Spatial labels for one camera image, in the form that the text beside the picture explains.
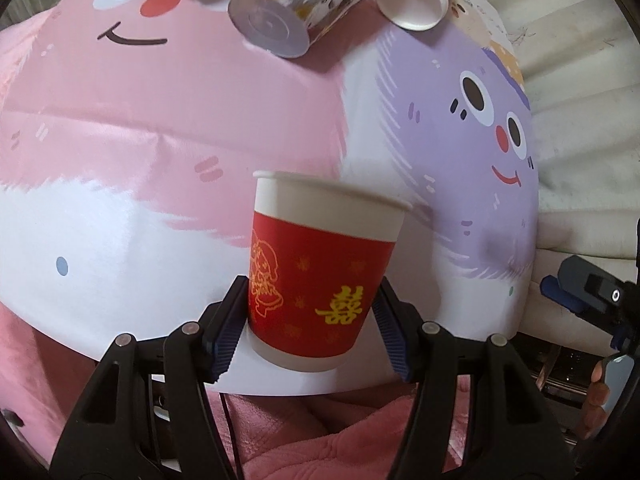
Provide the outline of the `person's right hand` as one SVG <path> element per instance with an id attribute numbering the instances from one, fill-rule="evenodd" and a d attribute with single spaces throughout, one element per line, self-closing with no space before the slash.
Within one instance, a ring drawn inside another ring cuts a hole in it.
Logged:
<path id="1" fill-rule="evenodd" d="M 591 374 L 591 384 L 587 389 L 580 419 L 575 428 L 575 434 L 580 440 L 590 439 L 608 419 L 603 407 L 610 395 L 610 389 L 605 385 L 603 375 L 603 362 L 600 361 Z"/>

